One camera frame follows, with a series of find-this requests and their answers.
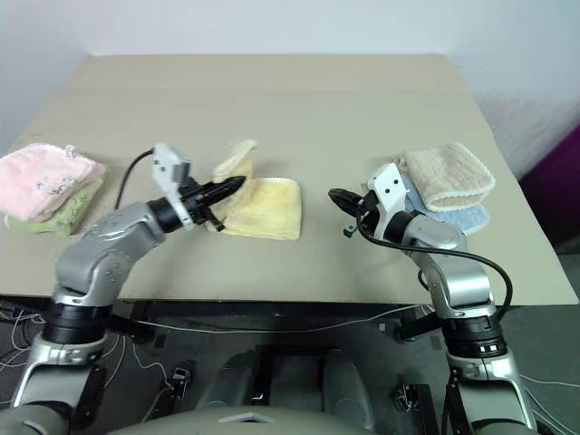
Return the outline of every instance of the purple object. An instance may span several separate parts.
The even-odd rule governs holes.
[[[553,246],[580,234],[580,125],[519,182]]]

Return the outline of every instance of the black cable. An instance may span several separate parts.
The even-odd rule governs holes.
[[[419,284],[421,284],[425,290],[429,291],[427,283],[423,280],[423,271],[420,269],[419,272],[417,272],[417,279],[419,280]]]
[[[135,158],[134,161],[130,163],[127,170],[125,170],[125,173],[123,174],[123,180],[121,181],[121,186],[119,187],[119,193],[117,194],[117,200],[115,201],[114,208],[115,210],[119,209],[119,205],[121,204],[121,198],[123,196],[123,191],[125,190],[125,185],[127,184],[127,180],[129,179],[129,175],[133,171],[133,168],[135,168],[135,165],[137,165],[137,163],[139,163],[141,160],[145,159],[147,156],[151,156],[152,154],[153,148],[145,152],[142,152],[139,156]]]
[[[509,306],[511,305],[511,298],[514,294],[514,287],[509,279],[508,273],[497,263],[491,261],[484,256],[478,256],[476,254],[471,254],[470,252],[455,251],[452,249],[440,249],[438,247],[424,247],[424,246],[412,246],[412,245],[400,245],[398,243],[392,243],[388,240],[380,240],[369,234],[366,229],[363,228],[363,216],[361,214],[361,209],[356,211],[356,226],[361,232],[362,236],[366,238],[369,242],[379,245],[381,247],[390,247],[392,249],[399,249],[400,251],[412,251],[412,252],[425,252],[427,254],[441,254],[444,256],[460,256],[463,258],[468,258],[470,260],[479,261],[480,263],[491,267],[503,278],[506,283],[506,298],[504,299],[504,304],[498,309],[498,319],[501,320]]]

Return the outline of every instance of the white wall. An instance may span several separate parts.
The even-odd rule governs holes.
[[[444,53],[518,176],[580,121],[576,0],[32,3],[94,54]],[[36,28],[17,30],[39,40]]]
[[[0,156],[87,57],[54,0],[0,0]]]

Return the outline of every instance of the yellow towel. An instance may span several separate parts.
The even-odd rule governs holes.
[[[254,178],[253,140],[240,142],[232,156],[214,169],[214,182],[243,175],[246,182],[229,198],[212,207],[226,225],[224,233],[236,236],[297,240],[300,237],[300,187],[292,179]]]

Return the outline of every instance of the green towel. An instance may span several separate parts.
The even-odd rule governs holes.
[[[21,233],[57,233],[69,236],[81,224],[87,208],[97,191],[101,188],[102,179],[81,188],[56,210],[53,216],[44,222],[23,222],[15,217],[6,217],[6,226]]]

